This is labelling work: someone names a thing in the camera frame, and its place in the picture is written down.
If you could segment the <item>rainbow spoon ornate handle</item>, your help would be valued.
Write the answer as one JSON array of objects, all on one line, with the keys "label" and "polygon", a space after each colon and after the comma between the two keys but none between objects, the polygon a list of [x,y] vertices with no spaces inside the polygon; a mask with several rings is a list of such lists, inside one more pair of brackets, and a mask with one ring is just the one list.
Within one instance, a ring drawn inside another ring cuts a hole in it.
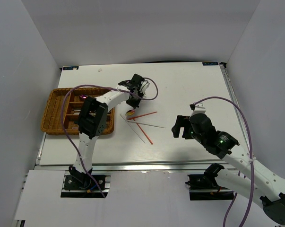
[{"label": "rainbow spoon ornate handle", "polygon": [[131,110],[128,110],[126,113],[125,113],[125,116],[132,116],[133,114],[135,113],[135,109],[131,109]]}]

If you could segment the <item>rainbow spoon plain handle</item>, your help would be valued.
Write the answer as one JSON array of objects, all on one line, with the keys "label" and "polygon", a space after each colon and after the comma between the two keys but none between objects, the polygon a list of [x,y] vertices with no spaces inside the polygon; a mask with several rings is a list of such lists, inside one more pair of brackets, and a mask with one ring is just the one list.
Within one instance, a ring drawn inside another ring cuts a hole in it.
[{"label": "rainbow spoon plain handle", "polygon": [[84,94],[79,95],[79,98],[82,100],[86,99],[87,97],[88,97],[88,95],[84,95]]}]

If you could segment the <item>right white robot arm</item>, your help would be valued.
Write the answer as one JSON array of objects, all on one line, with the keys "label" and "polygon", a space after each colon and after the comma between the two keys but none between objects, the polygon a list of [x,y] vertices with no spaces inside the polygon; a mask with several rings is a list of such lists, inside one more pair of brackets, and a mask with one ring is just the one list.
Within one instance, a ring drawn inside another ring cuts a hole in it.
[{"label": "right white robot arm", "polygon": [[210,154],[235,167],[245,179],[229,172],[219,164],[211,164],[204,172],[205,185],[211,189],[218,185],[249,198],[261,207],[274,222],[285,225],[285,179],[270,171],[243,149],[238,140],[224,131],[217,131],[203,113],[178,115],[172,127],[173,136],[194,139]]}]

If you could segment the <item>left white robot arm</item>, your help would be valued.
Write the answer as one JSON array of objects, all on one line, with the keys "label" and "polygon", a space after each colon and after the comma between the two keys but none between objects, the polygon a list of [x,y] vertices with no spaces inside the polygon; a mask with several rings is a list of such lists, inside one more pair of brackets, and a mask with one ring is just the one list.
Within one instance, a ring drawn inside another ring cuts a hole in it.
[{"label": "left white robot arm", "polygon": [[118,83],[116,87],[105,87],[108,92],[97,97],[85,98],[76,122],[79,130],[79,145],[74,146],[77,157],[69,166],[69,173],[75,184],[83,190],[103,191],[99,181],[92,175],[92,157],[95,144],[106,127],[107,114],[117,105],[125,102],[132,109],[139,107],[149,87],[149,79],[134,74],[130,80]]}]

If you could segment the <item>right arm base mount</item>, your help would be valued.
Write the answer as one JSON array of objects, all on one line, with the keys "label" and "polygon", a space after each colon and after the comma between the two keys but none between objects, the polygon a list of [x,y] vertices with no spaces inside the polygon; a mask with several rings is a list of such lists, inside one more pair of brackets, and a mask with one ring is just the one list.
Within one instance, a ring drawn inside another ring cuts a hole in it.
[{"label": "right arm base mount", "polygon": [[227,201],[234,198],[233,191],[217,186],[201,174],[188,175],[185,184],[191,201]]}]

